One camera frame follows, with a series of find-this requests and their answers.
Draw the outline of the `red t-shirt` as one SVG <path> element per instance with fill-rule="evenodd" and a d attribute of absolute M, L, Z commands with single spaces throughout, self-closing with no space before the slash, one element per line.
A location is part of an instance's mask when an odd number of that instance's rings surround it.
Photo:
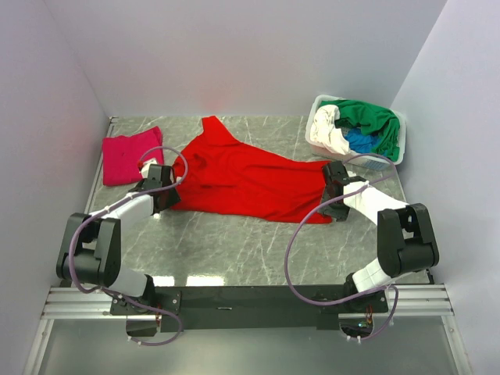
<path fill-rule="evenodd" d="M 237 140 L 215 116 L 176 158 L 175 210 L 299 223 L 319 205 L 324 161 L 299 162 Z"/>

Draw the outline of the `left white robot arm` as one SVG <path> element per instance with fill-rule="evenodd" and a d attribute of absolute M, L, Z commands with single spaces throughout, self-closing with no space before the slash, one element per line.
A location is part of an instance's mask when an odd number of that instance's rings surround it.
<path fill-rule="evenodd" d="M 151 276 L 122 264 L 122 234 L 132 226 L 180 202 L 173 168 L 152 164 L 145 178 L 129 191 L 127 201 L 113 211 L 74 213 L 67 220 L 56 275 L 72 280 L 70 264 L 82 284 L 128 296 L 135 312 L 151 312 L 157 303 Z"/>

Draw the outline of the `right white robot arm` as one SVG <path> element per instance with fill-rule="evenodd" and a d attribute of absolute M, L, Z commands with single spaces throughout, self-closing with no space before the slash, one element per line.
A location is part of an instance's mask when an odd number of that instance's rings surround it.
<path fill-rule="evenodd" d="M 425 205 L 386 195 L 365 178 L 349 174 L 340 161 L 327 163 L 321 172 L 325 188 L 319 214 L 344 222 L 355 210 L 377 226 L 377 257 L 346 278 L 343 303 L 347 309 L 359 312 L 370 303 L 369 291 L 438 264 L 438 246 Z"/>

